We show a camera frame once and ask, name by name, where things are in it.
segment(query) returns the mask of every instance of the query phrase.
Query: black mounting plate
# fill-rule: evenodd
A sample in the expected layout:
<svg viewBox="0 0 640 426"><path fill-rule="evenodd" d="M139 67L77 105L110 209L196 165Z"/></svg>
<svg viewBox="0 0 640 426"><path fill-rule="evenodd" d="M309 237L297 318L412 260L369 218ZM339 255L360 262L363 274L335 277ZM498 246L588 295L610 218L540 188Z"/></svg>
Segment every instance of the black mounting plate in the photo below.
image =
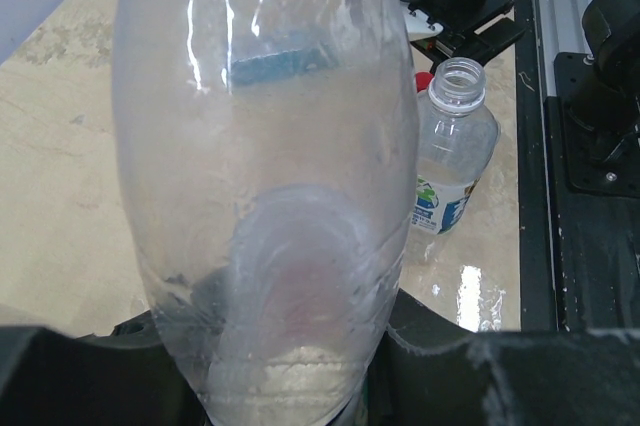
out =
<svg viewBox="0 0 640 426"><path fill-rule="evenodd" d="M640 198L640 147L637 142L633 142L618 161L595 164L589 160L589 152L596 143L595 133L580 127L570 115L568 98L591 68L586 58L586 54L560 53L554 61L556 90L562 108L567 183L578 192Z"/></svg>

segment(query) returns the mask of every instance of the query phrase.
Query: beige tabletop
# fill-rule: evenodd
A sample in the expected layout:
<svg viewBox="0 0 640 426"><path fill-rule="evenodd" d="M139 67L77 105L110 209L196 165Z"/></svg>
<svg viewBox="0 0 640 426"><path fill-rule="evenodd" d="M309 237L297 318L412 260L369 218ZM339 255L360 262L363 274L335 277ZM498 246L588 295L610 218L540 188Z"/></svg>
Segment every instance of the beige tabletop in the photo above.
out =
<svg viewBox="0 0 640 426"><path fill-rule="evenodd" d="M116 174L116 2L65 0L0 65L0 324L108 334L146 309ZM401 286L468 329L518 329L513 52L488 76L502 124L495 157L439 260L407 266Z"/></svg>

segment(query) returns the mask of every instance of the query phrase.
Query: transparent bottle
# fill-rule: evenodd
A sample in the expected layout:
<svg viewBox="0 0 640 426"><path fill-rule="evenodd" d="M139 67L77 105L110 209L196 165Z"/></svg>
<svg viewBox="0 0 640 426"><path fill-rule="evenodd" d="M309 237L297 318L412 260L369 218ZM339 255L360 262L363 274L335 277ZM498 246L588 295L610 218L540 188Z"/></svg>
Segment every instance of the transparent bottle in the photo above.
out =
<svg viewBox="0 0 640 426"><path fill-rule="evenodd" d="M418 114L398 0L120 0L124 205L215 426L325 425L398 288Z"/></svg>
<svg viewBox="0 0 640 426"><path fill-rule="evenodd" d="M482 66L452 58L418 98L418 188L406 264L425 264L440 253L491 160L500 125L485 95Z"/></svg>

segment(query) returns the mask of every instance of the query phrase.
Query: bottle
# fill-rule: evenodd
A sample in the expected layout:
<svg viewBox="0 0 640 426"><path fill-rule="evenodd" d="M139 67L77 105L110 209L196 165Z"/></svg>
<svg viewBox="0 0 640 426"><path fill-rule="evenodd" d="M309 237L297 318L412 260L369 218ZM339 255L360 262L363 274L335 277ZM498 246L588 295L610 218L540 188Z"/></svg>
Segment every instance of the bottle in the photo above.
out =
<svg viewBox="0 0 640 426"><path fill-rule="evenodd" d="M437 257L487 167L500 125L485 106L486 76L477 62L440 64L418 96L418 186L406 264Z"/></svg>
<svg viewBox="0 0 640 426"><path fill-rule="evenodd" d="M215 426L327 424L387 323L418 113L398 0L119 0L124 206Z"/></svg>

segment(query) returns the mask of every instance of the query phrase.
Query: plastic bottle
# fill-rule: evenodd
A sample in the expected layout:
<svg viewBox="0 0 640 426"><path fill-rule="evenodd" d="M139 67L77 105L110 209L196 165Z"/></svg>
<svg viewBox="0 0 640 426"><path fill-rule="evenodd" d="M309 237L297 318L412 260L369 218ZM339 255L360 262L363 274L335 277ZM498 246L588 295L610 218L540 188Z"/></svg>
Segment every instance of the plastic bottle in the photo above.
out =
<svg viewBox="0 0 640 426"><path fill-rule="evenodd" d="M324 426L358 393L415 199L411 74L398 0L120 0L124 205L215 426Z"/></svg>
<svg viewBox="0 0 640 426"><path fill-rule="evenodd" d="M453 58L418 96L418 189L407 265L430 262L442 250L493 155L500 125L484 104L485 86L480 64Z"/></svg>

